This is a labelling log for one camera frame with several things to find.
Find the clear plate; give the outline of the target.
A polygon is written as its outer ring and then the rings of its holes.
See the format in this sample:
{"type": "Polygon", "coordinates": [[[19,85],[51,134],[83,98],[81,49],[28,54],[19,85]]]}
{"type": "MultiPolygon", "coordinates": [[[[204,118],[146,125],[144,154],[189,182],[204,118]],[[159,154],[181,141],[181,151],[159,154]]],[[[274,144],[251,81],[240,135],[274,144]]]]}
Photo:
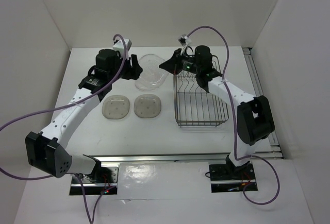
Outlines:
{"type": "Polygon", "coordinates": [[[140,77],[138,80],[135,81],[135,87],[142,91],[152,91],[159,88],[163,84],[162,79],[152,79],[152,81],[140,77]]]}
{"type": "Polygon", "coordinates": [[[168,72],[159,68],[159,65],[164,62],[164,59],[155,54],[146,54],[139,59],[139,65],[142,67],[143,72],[140,77],[152,81],[155,79],[162,79],[165,82],[168,72]]]}

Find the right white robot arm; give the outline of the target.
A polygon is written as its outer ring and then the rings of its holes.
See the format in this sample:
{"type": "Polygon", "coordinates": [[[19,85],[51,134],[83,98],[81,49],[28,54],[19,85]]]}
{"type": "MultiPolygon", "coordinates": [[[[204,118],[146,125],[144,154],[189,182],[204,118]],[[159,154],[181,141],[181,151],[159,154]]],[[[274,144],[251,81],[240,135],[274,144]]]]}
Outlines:
{"type": "Polygon", "coordinates": [[[174,51],[173,56],[160,64],[161,69],[172,75],[182,71],[195,76],[199,87],[220,98],[232,109],[234,121],[234,148],[229,154],[231,161],[225,166],[225,173],[231,179],[238,178],[255,152],[260,140],[266,139],[275,130],[275,124],[268,99],[254,96],[235,86],[213,65],[209,47],[197,46],[194,55],[174,51]]]}

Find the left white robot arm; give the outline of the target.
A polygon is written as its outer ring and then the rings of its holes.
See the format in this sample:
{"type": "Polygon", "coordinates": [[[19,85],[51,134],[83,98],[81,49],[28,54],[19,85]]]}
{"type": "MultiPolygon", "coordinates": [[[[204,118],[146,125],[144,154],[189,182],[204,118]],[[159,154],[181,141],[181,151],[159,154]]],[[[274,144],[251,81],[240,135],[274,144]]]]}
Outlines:
{"type": "Polygon", "coordinates": [[[111,91],[116,80],[136,80],[141,73],[136,55],[124,59],[119,51],[100,50],[95,65],[79,83],[69,107],[39,133],[30,132],[25,138],[29,164],[56,178],[66,174],[82,174],[90,182],[110,178],[111,170],[103,167],[98,159],[84,154],[72,156],[65,148],[73,133],[111,91]]]}

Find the smoky plate front right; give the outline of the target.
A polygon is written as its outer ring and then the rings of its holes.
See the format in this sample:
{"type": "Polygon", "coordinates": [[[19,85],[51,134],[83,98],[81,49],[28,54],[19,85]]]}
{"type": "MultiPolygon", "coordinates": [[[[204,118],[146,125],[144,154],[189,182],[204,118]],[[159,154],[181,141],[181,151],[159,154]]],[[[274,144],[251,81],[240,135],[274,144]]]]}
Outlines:
{"type": "Polygon", "coordinates": [[[139,118],[154,118],[161,112],[161,100],[153,94],[143,94],[134,101],[134,113],[139,118]]]}

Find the smoky plate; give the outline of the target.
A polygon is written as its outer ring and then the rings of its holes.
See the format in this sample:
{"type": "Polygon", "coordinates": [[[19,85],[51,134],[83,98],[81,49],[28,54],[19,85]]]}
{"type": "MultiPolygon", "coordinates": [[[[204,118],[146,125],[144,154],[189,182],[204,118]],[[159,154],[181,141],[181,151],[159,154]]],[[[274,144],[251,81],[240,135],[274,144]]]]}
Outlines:
{"type": "Polygon", "coordinates": [[[134,113],[139,118],[154,118],[161,112],[161,100],[153,94],[143,94],[134,101],[134,113]]]}
{"type": "Polygon", "coordinates": [[[107,119],[117,120],[126,117],[130,110],[130,101],[123,95],[107,97],[102,106],[102,114],[107,119]]]}

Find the smoky plate front left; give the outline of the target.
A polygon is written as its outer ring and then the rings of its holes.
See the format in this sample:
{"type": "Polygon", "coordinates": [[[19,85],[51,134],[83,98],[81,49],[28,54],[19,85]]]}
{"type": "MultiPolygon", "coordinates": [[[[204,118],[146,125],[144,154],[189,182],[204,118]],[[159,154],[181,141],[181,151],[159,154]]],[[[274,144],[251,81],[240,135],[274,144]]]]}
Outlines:
{"type": "Polygon", "coordinates": [[[123,95],[107,97],[102,106],[102,114],[107,119],[117,120],[126,117],[130,110],[130,101],[123,95]]]}

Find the aluminium rail front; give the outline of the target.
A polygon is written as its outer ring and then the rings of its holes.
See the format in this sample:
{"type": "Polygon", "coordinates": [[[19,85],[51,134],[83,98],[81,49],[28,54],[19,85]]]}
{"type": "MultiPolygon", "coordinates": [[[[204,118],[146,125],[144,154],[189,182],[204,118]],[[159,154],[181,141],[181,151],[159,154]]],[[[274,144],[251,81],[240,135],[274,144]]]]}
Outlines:
{"type": "Polygon", "coordinates": [[[218,161],[225,160],[227,154],[224,153],[202,153],[202,154],[163,154],[163,155],[137,155],[137,156],[55,156],[55,164],[69,163],[74,160],[83,162],[94,162],[95,160],[104,163],[124,163],[124,162],[188,162],[188,161],[218,161]]]}

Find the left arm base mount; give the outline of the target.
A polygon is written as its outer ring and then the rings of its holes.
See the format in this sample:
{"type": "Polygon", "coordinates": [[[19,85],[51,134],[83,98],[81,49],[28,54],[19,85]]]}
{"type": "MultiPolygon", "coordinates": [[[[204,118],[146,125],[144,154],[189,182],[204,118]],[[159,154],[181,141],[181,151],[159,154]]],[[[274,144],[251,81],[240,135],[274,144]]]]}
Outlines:
{"type": "MultiPolygon", "coordinates": [[[[92,179],[86,175],[79,174],[87,196],[100,195],[102,191],[105,191],[104,195],[116,195],[118,193],[119,165],[109,164],[107,168],[110,174],[102,174],[98,179],[92,179]]],[[[75,176],[72,176],[71,179],[69,195],[83,195],[80,182],[75,176]]]]}

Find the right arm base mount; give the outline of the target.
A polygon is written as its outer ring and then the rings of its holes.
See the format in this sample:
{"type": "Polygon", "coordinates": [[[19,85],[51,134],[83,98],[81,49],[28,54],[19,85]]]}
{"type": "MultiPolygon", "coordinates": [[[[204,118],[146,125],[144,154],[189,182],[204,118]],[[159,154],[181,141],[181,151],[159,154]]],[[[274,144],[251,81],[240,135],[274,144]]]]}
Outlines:
{"type": "Polygon", "coordinates": [[[212,193],[258,191],[254,167],[250,161],[236,167],[227,156],[223,164],[209,164],[205,177],[210,180],[212,193]]]}

